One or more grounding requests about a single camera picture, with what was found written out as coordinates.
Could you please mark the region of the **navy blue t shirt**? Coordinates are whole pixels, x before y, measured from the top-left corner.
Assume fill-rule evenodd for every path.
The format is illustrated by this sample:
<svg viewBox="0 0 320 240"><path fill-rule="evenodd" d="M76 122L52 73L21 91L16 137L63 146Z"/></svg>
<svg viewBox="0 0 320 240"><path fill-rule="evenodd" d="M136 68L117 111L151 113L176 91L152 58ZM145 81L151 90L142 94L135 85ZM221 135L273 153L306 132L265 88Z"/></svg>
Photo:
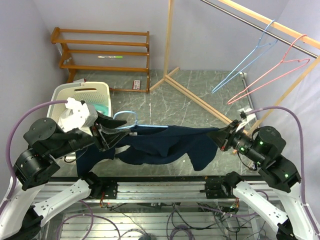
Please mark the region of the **navy blue t shirt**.
<svg viewBox="0 0 320 240"><path fill-rule="evenodd" d="M208 136L218 128L136 126L115 146L99 151L95 145L76 152L78 176L105 159L120 159L130 165L165 165L187 154L195 171L202 171L215 158L218 146Z"/></svg>

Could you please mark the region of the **light blue wire hanger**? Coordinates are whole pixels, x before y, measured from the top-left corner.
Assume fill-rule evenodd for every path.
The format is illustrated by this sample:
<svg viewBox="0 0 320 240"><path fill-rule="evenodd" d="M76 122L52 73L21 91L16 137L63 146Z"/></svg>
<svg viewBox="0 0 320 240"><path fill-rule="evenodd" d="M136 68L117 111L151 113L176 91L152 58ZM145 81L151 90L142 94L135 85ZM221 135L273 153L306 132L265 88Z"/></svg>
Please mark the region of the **light blue wire hanger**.
<svg viewBox="0 0 320 240"><path fill-rule="evenodd" d="M262 32L260 38L258 39L256 46L252 49L252 51L243 58L241 62L238 63L238 65L223 79L218 83L211 91L212 94L216 93L218 90L220 90L223 86L225 86L228 82L233 80L235 77L237 77L240 73L243 72L246 68L248 68L250 65L252 65L255 61L257 61L260 57L262 57L264 54L266 54L271 48L273 48L278 40L273 40L271 42L267 42L262 44L262 39L264 38L265 32L268 30L268 28L275 22L276 20L273 19L264 29ZM256 52L259 52L261 49L264 49L259 55L257 55L255 58L253 58L250 62L248 60L255 55Z"/></svg>

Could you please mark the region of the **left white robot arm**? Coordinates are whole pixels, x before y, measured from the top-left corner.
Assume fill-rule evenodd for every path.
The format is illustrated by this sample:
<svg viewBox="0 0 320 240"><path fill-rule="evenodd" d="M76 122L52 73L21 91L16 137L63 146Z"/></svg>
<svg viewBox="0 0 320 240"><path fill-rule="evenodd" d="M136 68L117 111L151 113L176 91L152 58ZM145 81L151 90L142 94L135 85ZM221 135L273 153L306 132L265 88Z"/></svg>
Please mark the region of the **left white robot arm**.
<svg viewBox="0 0 320 240"><path fill-rule="evenodd" d="M121 129L126 120L98 115L89 127L90 133L79 128L64 132L49 117L35 121L24 139L28 149L20 154L13 166L13 179L0 207L0 238L31 240L54 216L79 200L96 199L106 185L93 172L81 176L72 186L37 204L34 199L59 169L56 159L95 145L104 152L113 148L129 134Z"/></svg>

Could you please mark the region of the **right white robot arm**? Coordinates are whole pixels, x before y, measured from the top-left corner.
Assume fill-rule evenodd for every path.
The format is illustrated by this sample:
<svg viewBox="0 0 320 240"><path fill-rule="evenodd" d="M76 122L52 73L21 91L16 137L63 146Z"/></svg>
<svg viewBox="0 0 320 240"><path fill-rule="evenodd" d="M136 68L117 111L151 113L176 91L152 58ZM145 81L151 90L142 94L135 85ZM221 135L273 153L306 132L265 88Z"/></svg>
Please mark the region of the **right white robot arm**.
<svg viewBox="0 0 320 240"><path fill-rule="evenodd" d="M320 226L307 203L303 201L303 178L293 162L282 155L286 141L271 126L255 130L251 138L238 130L240 122L211 131L207 135L220 148L230 148L253 161L262 180L274 191L283 205L280 210L263 198L236 172L228 173L220 186L226 198L244 201L275 231L278 240L318 240Z"/></svg>

